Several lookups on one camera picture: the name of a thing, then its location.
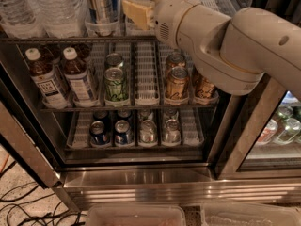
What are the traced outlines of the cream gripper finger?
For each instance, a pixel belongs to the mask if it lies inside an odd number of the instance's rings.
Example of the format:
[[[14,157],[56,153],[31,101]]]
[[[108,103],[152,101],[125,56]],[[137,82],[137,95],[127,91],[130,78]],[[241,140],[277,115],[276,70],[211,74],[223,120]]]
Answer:
[[[124,14],[142,30],[153,28],[154,7],[151,0],[122,0]]]

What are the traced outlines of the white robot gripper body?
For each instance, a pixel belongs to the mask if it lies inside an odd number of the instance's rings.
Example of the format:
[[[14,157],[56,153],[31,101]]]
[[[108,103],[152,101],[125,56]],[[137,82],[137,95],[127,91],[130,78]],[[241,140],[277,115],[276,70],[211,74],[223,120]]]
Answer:
[[[193,8],[201,8],[199,0],[162,0],[154,9],[156,38],[170,46],[178,48],[177,33],[182,20]]]

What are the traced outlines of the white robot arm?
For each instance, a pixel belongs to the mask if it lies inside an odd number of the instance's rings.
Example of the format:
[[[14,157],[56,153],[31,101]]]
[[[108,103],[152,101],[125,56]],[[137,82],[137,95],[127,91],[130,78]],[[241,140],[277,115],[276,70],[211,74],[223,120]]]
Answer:
[[[247,95],[268,74],[301,98],[301,28],[277,15],[243,8],[230,17],[199,0],[122,0],[122,8],[226,93]]]

